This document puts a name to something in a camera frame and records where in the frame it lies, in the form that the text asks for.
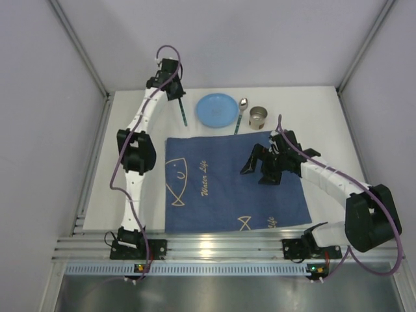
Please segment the fork with green handle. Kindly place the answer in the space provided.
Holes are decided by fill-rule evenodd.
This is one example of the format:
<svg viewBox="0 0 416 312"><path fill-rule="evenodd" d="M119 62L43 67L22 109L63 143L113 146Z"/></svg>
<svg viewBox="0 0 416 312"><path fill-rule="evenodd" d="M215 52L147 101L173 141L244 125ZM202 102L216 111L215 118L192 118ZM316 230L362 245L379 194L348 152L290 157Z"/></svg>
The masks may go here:
<svg viewBox="0 0 416 312"><path fill-rule="evenodd" d="M184 124L185 127L187 127L188 126L187 117L186 117L186 114L185 114L185 109L184 109L183 102L182 102L181 98L178 99L178 103L179 103L181 116L182 116L182 119L183 119L183 124Z"/></svg>

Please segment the metal cup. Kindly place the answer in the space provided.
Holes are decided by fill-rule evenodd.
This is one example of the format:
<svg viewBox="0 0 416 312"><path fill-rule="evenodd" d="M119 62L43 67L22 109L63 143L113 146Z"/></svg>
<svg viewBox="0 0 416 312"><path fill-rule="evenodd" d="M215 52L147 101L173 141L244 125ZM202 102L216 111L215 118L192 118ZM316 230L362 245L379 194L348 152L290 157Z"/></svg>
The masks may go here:
<svg viewBox="0 0 416 312"><path fill-rule="evenodd" d="M253 130L261 130L265 126L268 111L264 107L255 106L250 109L249 126Z"/></svg>

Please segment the blue plastic plate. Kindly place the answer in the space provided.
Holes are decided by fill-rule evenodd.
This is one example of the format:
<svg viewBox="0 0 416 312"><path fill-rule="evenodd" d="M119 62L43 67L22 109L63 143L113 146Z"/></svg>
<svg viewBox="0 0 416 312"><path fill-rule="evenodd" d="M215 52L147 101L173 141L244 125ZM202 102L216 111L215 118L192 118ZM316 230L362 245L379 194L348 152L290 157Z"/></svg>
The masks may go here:
<svg viewBox="0 0 416 312"><path fill-rule="evenodd" d="M237 102L229 95L213 93L203 96L196 104L199 121L211 128L231 125L239 115Z"/></svg>

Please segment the spoon with green handle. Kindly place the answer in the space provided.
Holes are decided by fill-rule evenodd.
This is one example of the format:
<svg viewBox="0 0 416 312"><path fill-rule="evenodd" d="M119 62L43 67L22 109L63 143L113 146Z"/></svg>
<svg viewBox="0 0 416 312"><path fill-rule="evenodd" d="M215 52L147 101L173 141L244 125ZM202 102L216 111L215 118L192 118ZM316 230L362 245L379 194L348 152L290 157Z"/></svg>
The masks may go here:
<svg viewBox="0 0 416 312"><path fill-rule="evenodd" d="M248 104L249 104L249 102L248 102L248 99L246 97L242 98L239 101L239 104L238 104L238 106L239 106L239 115L238 115L238 118L237 118L237 123L235 125L234 135L237 135L238 132L239 132L239 127L240 127L240 124L241 124L242 115L244 114L244 111L248 108Z"/></svg>

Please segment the blue fish placemat cloth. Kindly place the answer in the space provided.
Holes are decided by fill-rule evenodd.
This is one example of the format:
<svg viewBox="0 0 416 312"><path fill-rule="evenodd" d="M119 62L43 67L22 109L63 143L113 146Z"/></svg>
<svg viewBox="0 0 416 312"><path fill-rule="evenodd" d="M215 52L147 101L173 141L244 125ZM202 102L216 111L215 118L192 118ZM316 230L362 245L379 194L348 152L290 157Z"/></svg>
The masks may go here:
<svg viewBox="0 0 416 312"><path fill-rule="evenodd" d="M242 175L267 132L168 138L165 144L165 231L208 233L302 226L311 223L300 178L284 172L277 186L262 174Z"/></svg>

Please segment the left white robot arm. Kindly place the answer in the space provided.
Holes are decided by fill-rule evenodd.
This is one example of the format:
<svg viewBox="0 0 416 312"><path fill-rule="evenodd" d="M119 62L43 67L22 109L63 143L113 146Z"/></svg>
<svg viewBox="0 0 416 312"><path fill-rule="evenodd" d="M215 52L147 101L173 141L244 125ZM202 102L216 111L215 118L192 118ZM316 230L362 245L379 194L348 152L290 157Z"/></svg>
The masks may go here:
<svg viewBox="0 0 416 312"><path fill-rule="evenodd" d="M117 132L120 166L124 170L126 186L125 212L118 230L118 242L130 248L146 246L143 237L145 225L137 222L140 214L140 199L145 174L153 170L157 154L150 132L161 112L159 103L163 96L167 100L181 99L185 91L181 85L182 65L180 61L164 58L158 64L155 76L146 83L144 98L132 122L126 129Z"/></svg>

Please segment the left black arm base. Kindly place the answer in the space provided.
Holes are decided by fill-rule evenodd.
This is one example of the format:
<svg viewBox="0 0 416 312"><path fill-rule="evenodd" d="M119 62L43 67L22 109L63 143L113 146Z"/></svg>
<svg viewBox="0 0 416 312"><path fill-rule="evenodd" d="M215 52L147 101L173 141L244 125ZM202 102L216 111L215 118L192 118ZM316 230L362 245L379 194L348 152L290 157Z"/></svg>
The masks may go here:
<svg viewBox="0 0 416 312"><path fill-rule="evenodd" d="M112 242L109 258L111 260L163 260L168 250L168 241L165 239L150 239L149 257L145 242L141 240L139 247L124 242Z"/></svg>

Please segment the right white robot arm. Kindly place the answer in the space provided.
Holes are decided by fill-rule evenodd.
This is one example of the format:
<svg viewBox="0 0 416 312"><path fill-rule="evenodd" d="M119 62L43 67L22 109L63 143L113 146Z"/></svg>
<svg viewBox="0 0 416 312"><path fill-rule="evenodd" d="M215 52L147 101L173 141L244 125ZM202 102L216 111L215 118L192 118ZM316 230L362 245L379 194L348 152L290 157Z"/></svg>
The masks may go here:
<svg viewBox="0 0 416 312"><path fill-rule="evenodd" d="M240 171L255 172L261 163L261 185L279 185L284 173L306 180L333 198L344 209L344 220L322 222L305 231L316 248L347 244L364 253L402 234L393 195L383 184L357 181L326 164L321 154L302 149L293 131L272 132L269 147L256 144Z"/></svg>

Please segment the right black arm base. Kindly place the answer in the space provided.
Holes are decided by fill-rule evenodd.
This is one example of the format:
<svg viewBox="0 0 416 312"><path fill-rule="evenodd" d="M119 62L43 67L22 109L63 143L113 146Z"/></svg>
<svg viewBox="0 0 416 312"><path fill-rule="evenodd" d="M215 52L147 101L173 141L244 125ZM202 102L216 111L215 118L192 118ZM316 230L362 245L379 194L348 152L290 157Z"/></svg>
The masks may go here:
<svg viewBox="0 0 416 312"><path fill-rule="evenodd" d="M283 239L281 241L283 257L286 260L299 262L310 259L341 259L343 257L339 246L318 247L314 242L305 239Z"/></svg>

